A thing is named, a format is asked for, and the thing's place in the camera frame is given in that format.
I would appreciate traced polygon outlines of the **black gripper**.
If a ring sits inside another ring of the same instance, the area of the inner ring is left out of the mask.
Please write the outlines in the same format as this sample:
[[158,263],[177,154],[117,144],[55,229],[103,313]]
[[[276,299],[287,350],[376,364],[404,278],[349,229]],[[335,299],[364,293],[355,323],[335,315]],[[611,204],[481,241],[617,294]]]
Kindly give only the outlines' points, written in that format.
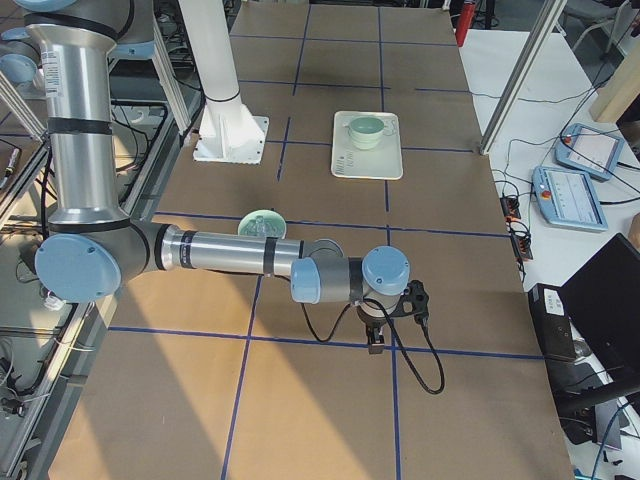
[[368,353],[370,355],[382,354],[385,349],[383,331],[390,318],[389,313],[385,309],[362,303],[357,307],[357,315],[365,325]]

